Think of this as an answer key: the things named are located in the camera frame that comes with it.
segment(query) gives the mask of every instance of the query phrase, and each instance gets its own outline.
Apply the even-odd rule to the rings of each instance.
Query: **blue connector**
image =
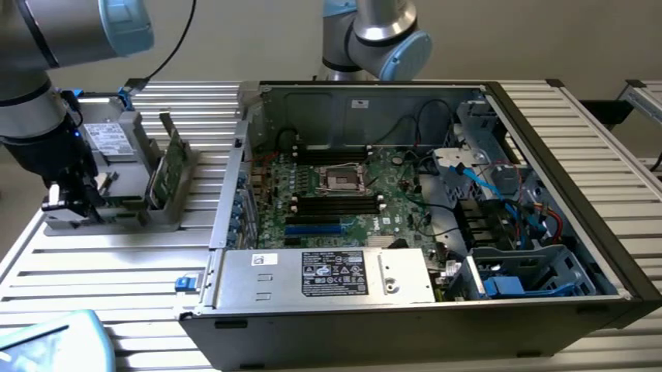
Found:
[[[197,292],[198,278],[199,275],[179,277],[175,281],[175,292]]]
[[[245,197],[241,196],[239,194],[235,195],[235,200],[233,201],[233,204],[237,207],[241,207],[245,204]]]
[[[239,220],[238,219],[230,219],[229,224],[227,224],[227,230],[233,233],[234,232],[237,233],[239,231],[241,227],[242,227],[242,224],[239,223]]]
[[[226,238],[226,246],[229,248],[234,248],[237,245],[237,233],[229,232],[227,233],[227,238]]]
[[[234,219],[238,219],[241,216],[242,216],[242,208],[239,207],[233,207],[233,211],[230,212],[230,216],[234,218]]]

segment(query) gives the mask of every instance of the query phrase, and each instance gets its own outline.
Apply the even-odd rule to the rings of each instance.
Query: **green circuit board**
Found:
[[[393,158],[402,157],[402,152],[382,149],[361,164],[363,185],[366,190],[361,195],[382,194],[386,208],[378,215],[342,215],[343,233],[334,236],[301,236],[297,248],[307,247],[357,247],[382,246],[391,239],[405,239],[410,247],[421,247],[425,251],[435,248],[435,238],[423,236],[407,223],[407,216],[418,221],[426,213],[426,208],[405,198],[398,186],[407,165],[394,165]],[[330,170],[354,169],[357,165],[331,166]],[[295,214],[290,210],[294,195],[327,196],[357,195],[355,191],[325,192],[321,190],[321,168],[297,165],[295,159],[281,155],[266,164],[258,164],[253,177],[259,181],[262,192],[258,195],[261,211],[261,241],[259,249],[287,248],[286,218]]]

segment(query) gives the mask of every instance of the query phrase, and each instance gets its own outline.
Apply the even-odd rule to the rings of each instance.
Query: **black side panel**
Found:
[[[628,101],[582,100],[581,103],[609,130],[624,123],[634,109]]]
[[[181,324],[214,368],[229,372],[246,366],[289,369],[550,357],[634,305],[622,301],[249,315],[246,328],[219,328],[223,318]]]
[[[618,279],[621,279],[633,296],[644,301],[634,311],[628,314],[630,316],[620,319],[617,324],[612,324],[612,326],[625,327],[662,305],[662,295],[644,274],[640,265],[637,265],[601,215],[598,215],[580,187],[574,184],[504,87],[500,83],[490,82],[488,83],[488,88],[489,94],[504,109],[506,119],[512,122],[517,134],[525,141],[526,147],[532,150],[533,160],[541,165],[542,171],[548,174],[552,185],[573,210],[582,228],[586,230],[593,243],[618,275]]]

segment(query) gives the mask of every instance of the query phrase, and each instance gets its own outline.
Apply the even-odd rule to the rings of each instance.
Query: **white wall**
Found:
[[[159,66],[191,1],[146,2],[157,47],[55,71],[56,84],[108,90]],[[613,98],[628,78],[662,79],[662,0],[417,0],[417,6],[434,37],[421,78],[560,78],[582,98]],[[321,13],[322,0],[201,0],[189,39],[158,79],[310,78]]]

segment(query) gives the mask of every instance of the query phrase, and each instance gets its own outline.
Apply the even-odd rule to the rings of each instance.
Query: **aluminum profile rail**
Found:
[[[605,139],[596,120],[577,107],[565,89],[550,87],[545,81],[505,81],[502,85],[662,289],[662,204],[656,186],[625,156],[626,150]],[[237,90],[238,83],[155,82],[136,97],[149,134],[167,139],[158,112],[170,107],[183,137],[203,151],[182,229],[131,236],[47,237],[38,214],[0,264],[0,335],[71,310],[91,308],[111,335],[119,370],[214,371],[174,319],[173,283],[207,264],[237,125]],[[182,305],[197,302],[195,294],[182,299]],[[662,310],[624,330],[590,334],[552,358],[331,370],[653,372],[662,370]]]

